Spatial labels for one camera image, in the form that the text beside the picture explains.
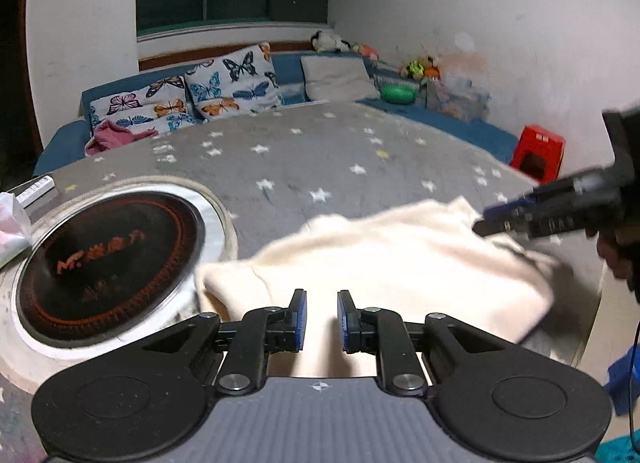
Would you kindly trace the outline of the operator right hand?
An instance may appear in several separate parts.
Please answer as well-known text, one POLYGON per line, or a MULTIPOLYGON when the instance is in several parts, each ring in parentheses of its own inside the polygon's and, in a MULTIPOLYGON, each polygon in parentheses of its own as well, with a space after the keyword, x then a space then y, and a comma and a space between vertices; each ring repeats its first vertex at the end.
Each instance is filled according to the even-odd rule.
POLYGON ((626 226, 598 233, 598 255, 611 269, 614 278, 627 283, 639 300, 639 227, 626 226))

